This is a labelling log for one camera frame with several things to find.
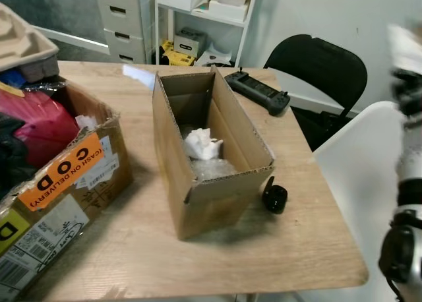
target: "shipping label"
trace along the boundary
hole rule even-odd
[[[55,160],[34,187],[21,193],[19,199],[33,212],[45,208],[103,157],[98,135],[93,133],[66,156]]]
[[[0,258],[0,302],[13,300],[89,222],[72,195],[32,226]]]

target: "yellow box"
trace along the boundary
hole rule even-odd
[[[173,42],[166,40],[162,47],[164,49],[164,55],[168,57],[169,64],[171,66],[193,66],[195,58],[184,53],[174,51]]]

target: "black remote controller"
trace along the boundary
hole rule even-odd
[[[290,97],[287,92],[280,92],[240,71],[225,77],[230,88],[248,99],[265,107],[270,115],[278,115],[287,106]]]

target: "open cardboard box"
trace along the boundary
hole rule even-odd
[[[274,159],[217,68],[209,73],[157,76],[154,138],[180,239],[233,225],[273,171]],[[221,158],[239,172],[199,181],[186,155],[179,125],[211,128],[222,139]]]
[[[82,130],[33,180],[0,202],[2,301],[35,280],[132,181],[118,114],[69,81],[52,98],[73,116],[95,117],[98,126]]]

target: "tag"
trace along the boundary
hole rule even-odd
[[[0,220],[0,254],[29,226],[30,224],[11,208],[6,217]]]
[[[18,197],[31,211],[45,208],[67,187],[104,157],[98,135],[91,134],[76,145],[66,156],[55,160],[45,175]]]

